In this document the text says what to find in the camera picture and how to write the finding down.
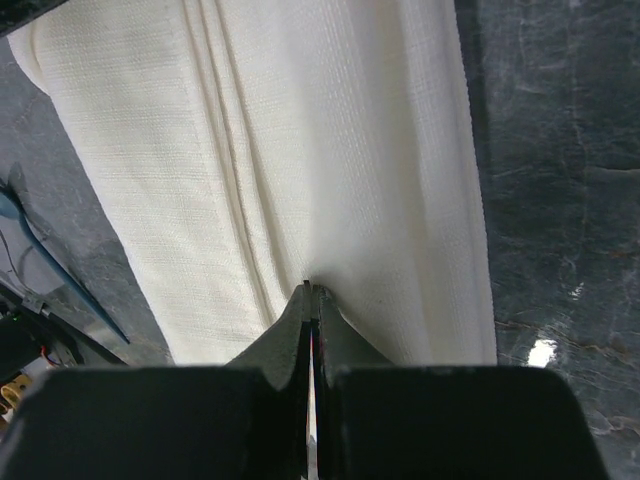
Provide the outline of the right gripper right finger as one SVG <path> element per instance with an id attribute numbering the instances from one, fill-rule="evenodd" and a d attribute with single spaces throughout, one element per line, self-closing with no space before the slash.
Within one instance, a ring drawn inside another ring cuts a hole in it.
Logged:
<path id="1" fill-rule="evenodd" d="M 581 407 L 550 370 L 402 367 L 312 289 L 323 479 L 604 479 Z"/>

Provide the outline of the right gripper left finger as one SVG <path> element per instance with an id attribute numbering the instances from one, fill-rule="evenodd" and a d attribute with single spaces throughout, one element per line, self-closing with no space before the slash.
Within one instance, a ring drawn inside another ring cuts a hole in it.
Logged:
<path id="1" fill-rule="evenodd" d="M 311 287 L 223 366 L 60 369 L 1 442 L 5 479 L 303 479 Z"/>

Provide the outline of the white cloth napkin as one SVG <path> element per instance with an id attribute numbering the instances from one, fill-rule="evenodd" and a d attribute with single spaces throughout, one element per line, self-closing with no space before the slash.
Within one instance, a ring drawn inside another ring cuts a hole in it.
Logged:
<path id="1" fill-rule="evenodd" d="M 396 362 L 496 362 L 452 2 L 70 1 L 8 41 L 176 363 L 231 360 L 304 281 Z"/>

